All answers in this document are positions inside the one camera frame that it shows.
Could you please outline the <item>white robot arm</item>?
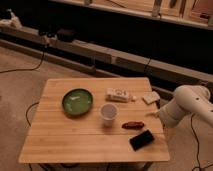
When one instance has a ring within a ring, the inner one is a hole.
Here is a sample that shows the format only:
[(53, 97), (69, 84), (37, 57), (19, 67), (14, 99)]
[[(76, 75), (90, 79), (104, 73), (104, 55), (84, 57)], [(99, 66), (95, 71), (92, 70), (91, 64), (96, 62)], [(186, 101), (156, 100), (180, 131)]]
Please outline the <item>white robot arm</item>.
[(189, 114), (196, 114), (213, 127), (213, 103), (210, 90), (201, 85), (182, 85), (175, 89), (173, 98), (157, 112), (166, 127), (175, 127)]

